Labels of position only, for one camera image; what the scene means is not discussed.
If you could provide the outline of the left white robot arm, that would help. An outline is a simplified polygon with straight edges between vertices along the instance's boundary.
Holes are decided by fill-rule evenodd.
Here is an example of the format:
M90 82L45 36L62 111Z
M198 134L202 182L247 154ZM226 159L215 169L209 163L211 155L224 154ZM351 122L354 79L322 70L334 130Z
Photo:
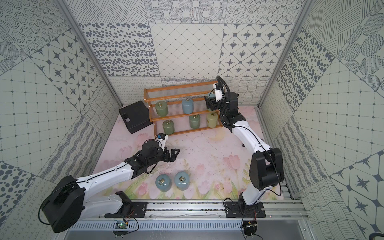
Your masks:
M165 142L147 140L141 150L115 167L77 179L71 175L62 178L40 205L38 215L47 219L41 223L61 233L79 220L100 215L125 222L133 217L135 208L124 192L117 191L105 200L92 201L91 197L121 182L151 174L149 167L155 168L159 162L173 163L179 153L179 149L168 150Z

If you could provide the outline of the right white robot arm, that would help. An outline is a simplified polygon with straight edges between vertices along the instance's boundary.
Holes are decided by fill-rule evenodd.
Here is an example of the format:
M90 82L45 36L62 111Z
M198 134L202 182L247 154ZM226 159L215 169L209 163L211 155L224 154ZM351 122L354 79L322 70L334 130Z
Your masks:
M282 152L266 144L250 127L246 118L239 112L238 94L213 90L215 96L205 96L206 106L210 110L218 110L223 127L227 128L252 154L249 177L250 185L239 196L242 206L257 204L266 192L277 196L273 187L284 181L284 165Z

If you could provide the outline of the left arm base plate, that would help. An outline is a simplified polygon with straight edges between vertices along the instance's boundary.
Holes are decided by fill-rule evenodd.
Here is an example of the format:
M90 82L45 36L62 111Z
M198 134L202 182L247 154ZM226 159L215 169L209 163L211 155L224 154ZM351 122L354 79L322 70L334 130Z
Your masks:
M123 203L121 208L114 214L105 214L106 219L117 218L144 218L147 211L148 202Z

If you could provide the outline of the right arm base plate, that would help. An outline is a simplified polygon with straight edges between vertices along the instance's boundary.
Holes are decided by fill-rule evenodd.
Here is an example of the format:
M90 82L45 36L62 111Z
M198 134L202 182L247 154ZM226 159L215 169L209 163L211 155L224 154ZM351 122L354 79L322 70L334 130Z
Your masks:
M227 218L265 218L265 208L262 202L246 205L237 201L225 201L224 208Z

